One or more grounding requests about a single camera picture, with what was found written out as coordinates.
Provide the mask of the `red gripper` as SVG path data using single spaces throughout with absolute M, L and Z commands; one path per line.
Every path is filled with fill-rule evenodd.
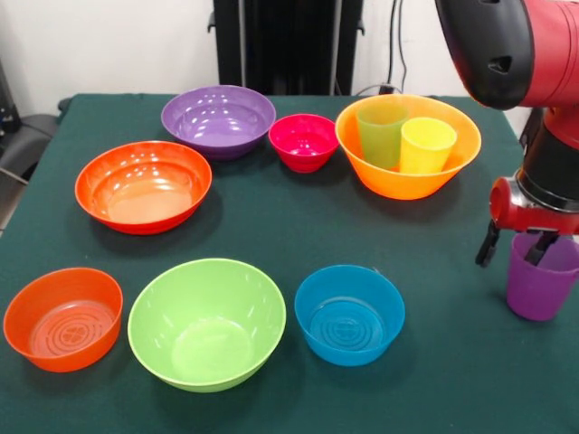
M 491 220 L 479 248 L 475 263 L 486 268 L 496 252 L 501 230 L 519 232 L 542 231 L 527 251 L 524 261 L 537 266 L 559 235 L 578 234 L 578 213 L 561 212 L 534 203 L 524 195 L 515 177 L 500 177 L 489 195 Z

